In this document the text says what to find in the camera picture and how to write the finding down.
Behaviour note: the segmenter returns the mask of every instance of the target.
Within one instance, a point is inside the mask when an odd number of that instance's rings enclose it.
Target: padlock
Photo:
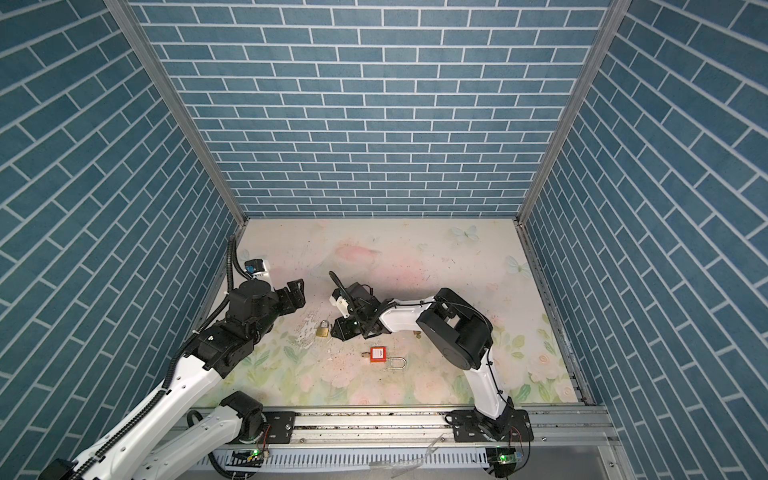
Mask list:
[[[323,320],[322,322],[320,322],[320,326],[317,327],[315,336],[327,337],[328,330],[329,330],[328,320]]]

